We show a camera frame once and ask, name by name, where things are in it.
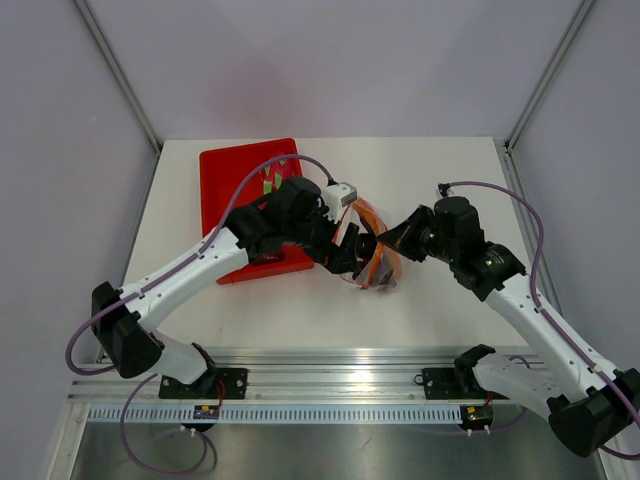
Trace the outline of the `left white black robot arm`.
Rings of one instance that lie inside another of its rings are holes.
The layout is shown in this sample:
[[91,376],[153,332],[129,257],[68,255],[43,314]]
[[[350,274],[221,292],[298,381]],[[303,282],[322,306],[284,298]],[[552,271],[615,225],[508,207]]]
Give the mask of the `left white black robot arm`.
[[353,271],[358,226],[349,224],[340,242],[334,238],[356,198],[348,183],[321,188],[300,176],[285,180],[276,191],[233,208],[198,245],[146,278],[96,287],[94,336],[122,378],[158,374],[195,398],[208,396],[218,376],[214,360],[200,345],[160,333],[161,323],[218,279],[284,245],[302,248],[333,274]]

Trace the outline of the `dark plum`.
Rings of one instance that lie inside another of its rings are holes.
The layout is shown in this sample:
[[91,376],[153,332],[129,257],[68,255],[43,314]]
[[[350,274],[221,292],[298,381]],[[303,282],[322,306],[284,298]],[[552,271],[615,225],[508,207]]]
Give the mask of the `dark plum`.
[[365,262],[371,261],[374,257],[377,246],[378,242],[374,234],[359,234],[355,245],[356,258]]

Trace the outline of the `dark red grape bunch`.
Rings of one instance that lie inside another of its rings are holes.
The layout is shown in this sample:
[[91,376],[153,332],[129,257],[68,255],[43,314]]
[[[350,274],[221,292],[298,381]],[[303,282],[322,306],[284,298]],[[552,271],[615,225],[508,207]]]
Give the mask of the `dark red grape bunch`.
[[362,290],[387,291],[397,287],[402,273],[399,266],[393,265],[389,259],[383,258],[367,263],[361,262],[356,272],[349,276],[349,279]]

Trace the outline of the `clear orange zip top bag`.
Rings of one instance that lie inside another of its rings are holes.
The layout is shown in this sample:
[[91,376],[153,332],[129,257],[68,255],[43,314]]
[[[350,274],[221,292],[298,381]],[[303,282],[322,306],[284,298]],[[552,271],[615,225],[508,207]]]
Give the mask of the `clear orange zip top bag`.
[[379,212],[372,204],[358,197],[342,213],[333,241],[340,244],[350,223],[358,231],[356,242],[356,268],[343,273],[341,279],[360,290],[388,293],[400,283],[403,275],[401,256],[377,242],[377,237],[388,230]]

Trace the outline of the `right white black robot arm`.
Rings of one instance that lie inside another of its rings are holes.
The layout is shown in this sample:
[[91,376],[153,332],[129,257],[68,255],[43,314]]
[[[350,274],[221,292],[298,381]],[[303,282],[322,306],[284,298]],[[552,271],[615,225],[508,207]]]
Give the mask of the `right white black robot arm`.
[[447,264],[456,281],[505,319],[541,359],[547,375],[511,364],[487,345],[454,361],[454,384],[482,390],[546,419],[572,453],[588,457],[639,416],[639,373],[598,354],[536,290],[533,275],[505,246],[486,240],[477,210],[464,197],[419,206],[378,240],[417,262]]

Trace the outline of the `red apple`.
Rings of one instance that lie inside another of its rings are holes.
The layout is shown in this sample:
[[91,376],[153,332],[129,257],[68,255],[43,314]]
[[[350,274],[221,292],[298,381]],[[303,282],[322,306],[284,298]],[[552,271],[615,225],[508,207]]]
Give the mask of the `red apple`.
[[256,263],[260,265],[269,265],[273,263],[281,262],[285,259],[285,254],[283,251],[279,250],[277,252],[268,253],[260,256]]

